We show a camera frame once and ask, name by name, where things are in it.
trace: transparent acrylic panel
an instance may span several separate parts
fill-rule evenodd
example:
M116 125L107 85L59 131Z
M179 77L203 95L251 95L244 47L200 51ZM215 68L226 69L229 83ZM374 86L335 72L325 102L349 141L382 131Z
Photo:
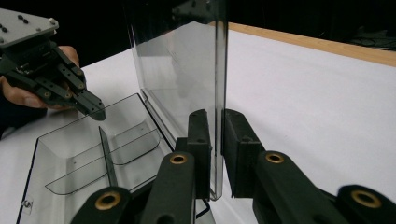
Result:
M211 137L211 199L221 196L225 106L225 0L124 0L134 64L148 109L172 146L205 109Z
M138 94L106 108L107 119L84 117L40 136L19 223L70 223L94 192L135 191L152 180L172 152Z

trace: brass bushing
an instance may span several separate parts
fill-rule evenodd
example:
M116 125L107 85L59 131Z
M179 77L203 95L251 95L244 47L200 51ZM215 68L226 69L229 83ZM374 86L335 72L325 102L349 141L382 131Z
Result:
M179 165L179 164L183 164L184 162L187 161L187 157L185 155L182 154L175 154L171 157L170 161L173 164Z
M265 159L267 159L269 162L272 162L272 163L282 163L285 160L285 159L283 159L282 155L277 154L275 152L267 153L265 155Z
M355 189L351 193L355 202L370 208L379 208L382 203L373 193L361 189Z
M108 210L116 206L121 200L121 196L116 191L108 191L103 193L95 203L95 207L98 210Z

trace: white table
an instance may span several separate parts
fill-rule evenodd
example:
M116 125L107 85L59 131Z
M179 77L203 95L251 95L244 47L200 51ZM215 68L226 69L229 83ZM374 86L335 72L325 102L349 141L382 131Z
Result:
M245 114L267 150L317 187L375 189L396 202L396 68L230 31L227 108ZM84 67L106 105L139 92L132 52ZM80 118L55 112L0 141L0 223L15 223L38 136ZM211 202L217 223L255 223L250 199Z

